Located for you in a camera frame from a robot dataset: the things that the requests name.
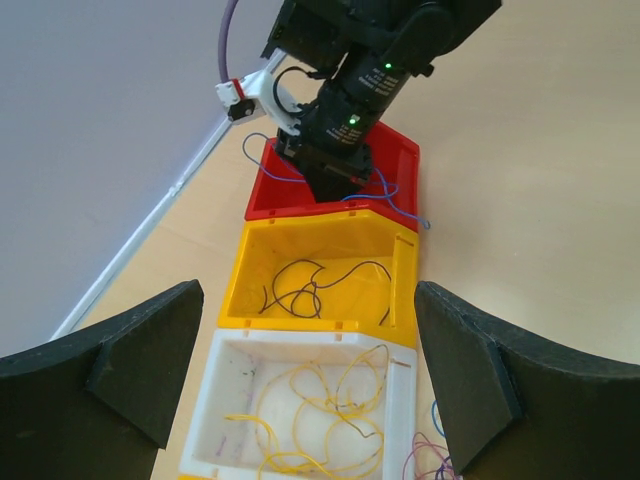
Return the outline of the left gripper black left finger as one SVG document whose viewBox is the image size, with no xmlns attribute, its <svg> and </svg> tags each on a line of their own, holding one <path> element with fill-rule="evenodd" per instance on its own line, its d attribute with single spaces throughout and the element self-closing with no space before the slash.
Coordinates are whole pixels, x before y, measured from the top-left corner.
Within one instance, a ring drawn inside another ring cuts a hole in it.
<svg viewBox="0 0 640 480">
<path fill-rule="evenodd" d="M 1 360 L 4 479 L 148 479 L 168 444 L 204 293 L 181 282 Z"/>
</svg>

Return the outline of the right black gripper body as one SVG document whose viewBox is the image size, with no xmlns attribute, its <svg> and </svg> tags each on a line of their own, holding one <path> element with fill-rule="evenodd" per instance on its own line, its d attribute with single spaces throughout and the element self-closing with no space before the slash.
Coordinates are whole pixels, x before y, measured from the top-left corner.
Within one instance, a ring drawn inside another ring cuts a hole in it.
<svg viewBox="0 0 640 480">
<path fill-rule="evenodd" d="M 366 136 L 385 110 L 372 88 L 327 82 L 301 119 L 300 133 L 277 134 L 275 151 L 302 174 L 318 203 L 358 193 L 373 172 Z"/>
</svg>

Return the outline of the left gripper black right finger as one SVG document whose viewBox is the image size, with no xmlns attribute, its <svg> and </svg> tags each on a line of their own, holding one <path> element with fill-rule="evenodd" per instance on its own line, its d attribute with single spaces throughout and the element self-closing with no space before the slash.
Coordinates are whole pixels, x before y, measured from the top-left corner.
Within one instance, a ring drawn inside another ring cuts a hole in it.
<svg viewBox="0 0 640 480">
<path fill-rule="evenodd" d="M 635 479 L 639 368 L 556 343 L 422 281 L 415 311 L 456 474 Z"/>
</svg>

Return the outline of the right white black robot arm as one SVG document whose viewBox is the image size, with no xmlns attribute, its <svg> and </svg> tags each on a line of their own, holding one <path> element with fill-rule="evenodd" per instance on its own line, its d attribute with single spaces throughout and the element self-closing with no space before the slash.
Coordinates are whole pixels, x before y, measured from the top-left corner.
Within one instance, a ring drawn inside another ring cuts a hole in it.
<svg viewBox="0 0 640 480">
<path fill-rule="evenodd" d="M 276 153 L 303 176 L 314 199 L 357 194 L 373 173 L 366 141 L 409 78 L 459 47 L 498 11 L 500 0 L 286 1 L 262 52 L 281 50 L 311 67 L 314 100 L 284 113 Z"/>
</svg>

